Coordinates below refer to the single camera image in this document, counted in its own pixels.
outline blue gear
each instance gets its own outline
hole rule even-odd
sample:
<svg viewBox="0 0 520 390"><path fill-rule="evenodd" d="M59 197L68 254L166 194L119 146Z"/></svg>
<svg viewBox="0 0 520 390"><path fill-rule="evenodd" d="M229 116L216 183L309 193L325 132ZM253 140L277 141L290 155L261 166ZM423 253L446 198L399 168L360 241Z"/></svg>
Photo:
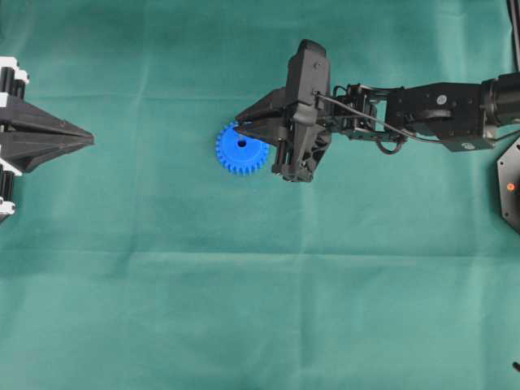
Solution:
<svg viewBox="0 0 520 390"><path fill-rule="evenodd" d="M231 122L217 137L217 158L224 168L235 175L251 175L263 168L269 154L265 142L242 136Z"/></svg>

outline green fabric surface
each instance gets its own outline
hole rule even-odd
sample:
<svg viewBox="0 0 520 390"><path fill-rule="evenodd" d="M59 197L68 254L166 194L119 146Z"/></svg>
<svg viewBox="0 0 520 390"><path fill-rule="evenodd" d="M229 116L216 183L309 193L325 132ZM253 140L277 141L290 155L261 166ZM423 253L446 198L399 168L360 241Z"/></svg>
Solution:
<svg viewBox="0 0 520 390"><path fill-rule="evenodd" d="M501 0L4 0L26 99L96 136L16 184L0 389L516 389L520 239L495 161L334 136L312 184L230 175L215 138L285 83L513 71Z"/></svg>

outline black wire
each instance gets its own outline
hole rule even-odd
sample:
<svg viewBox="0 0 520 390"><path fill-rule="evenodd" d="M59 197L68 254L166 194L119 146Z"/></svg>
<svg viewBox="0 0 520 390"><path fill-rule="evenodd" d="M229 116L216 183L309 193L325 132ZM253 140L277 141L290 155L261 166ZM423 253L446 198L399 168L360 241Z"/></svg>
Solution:
<svg viewBox="0 0 520 390"><path fill-rule="evenodd" d="M343 89L345 93L349 93L349 91L347 91L347 89L345 87L343 87L341 85L337 85L336 87L334 87L334 92L332 93L334 95L334 98L336 97L338 89Z"/></svg>
<svg viewBox="0 0 520 390"><path fill-rule="evenodd" d="M320 94L316 94L316 97L317 98L320 98L322 100L325 100L327 102L330 102L330 103L334 103L336 104L337 106L340 106L341 108L344 108L346 109L347 111L350 111L350 112L353 112L354 114L356 115L360 115L360 116L363 116L367 119L370 119L370 120L373 120L375 122L377 122L378 124L381 124L383 125L384 127L386 128L389 128L390 130L392 130L393 132L396 132L398 134L401 134L402 136L405 136L405 137L409 137L413 140L416 140L416 141L420 141L420 142L426 142L426 143L430 143L430 144L440 144L440 141L437 141L437 140L428 140L427 138L421 138L420 136L415 136L414 134L412 134L411 132L408 132L404 129L399 129L399 128L394 128L392 125L384 122L383 120L381 119L378 119L372 115L368 115L368 114L365 114L361 111L358 111L356 110L355 108L352 108L352 107L349 107L341 102L338 102L337 100L334 100L330 97L327 97L327 96L323 96L323 95L320 95Z"/></svg>
<svg viewBox="0 0 520 390"><path fill-rule="evenodd" d="M383 144L381 143L381 140L375 140L375 144L377 145L377 147L379 148L379 150L381 150L383 153L391 156L392 154L396 154L398 153L401 148L403 147L403 145L405 144L405 138L402 137L399 142L397 142L396 144L396 147L394 148L394 150L390 150L390 149L387 149L383 146Z"/></svg>

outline robotic arm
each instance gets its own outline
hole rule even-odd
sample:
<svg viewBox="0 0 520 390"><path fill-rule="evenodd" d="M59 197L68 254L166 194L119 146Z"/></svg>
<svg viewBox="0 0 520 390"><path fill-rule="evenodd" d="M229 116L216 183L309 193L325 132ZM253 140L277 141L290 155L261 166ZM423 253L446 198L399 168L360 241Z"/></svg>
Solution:
<svg viewBox="0 0 520 390"><path fill-rule="evenodd" d="M24 100L28 74L0 57L0 223L15 213L13 188L42 163L93 145L93 135Z"/></svg>
<svg viewBox="0 0 520 390"><path fill-rule="evenodd" d="M520 73L482 84L437 83L405 89L362 84L331 91L326 50L304 40L289 60L285 87L241 112L236 130L276 147L275 174L310 182L338 132L353 141L372 141L395 154L410 139L441 144L453 152L492 149L497 129L520 123ZM385 120L377 105L385 101ZM384 143L394 144L387 149Z"/></svg>

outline screw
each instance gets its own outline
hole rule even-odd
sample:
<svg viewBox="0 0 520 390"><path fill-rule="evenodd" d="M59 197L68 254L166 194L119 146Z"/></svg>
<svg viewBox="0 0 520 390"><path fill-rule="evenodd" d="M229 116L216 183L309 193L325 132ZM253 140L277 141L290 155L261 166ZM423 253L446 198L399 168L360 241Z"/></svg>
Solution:
<svg viewBox="0 0 520 390"><path fill-rule="evenodd" d="M448 97L446 95L439 95L437 97L437 104L439 106L442 106L443 104L445 104L446 102L448 101Z"/></svg>
<svg viewBox="0 0 520 390"><path fill-rule="evenodd" d="M464 142L462 144L462 147L466 150L475 150L475 145L471 144L470 142Z"/></svg>

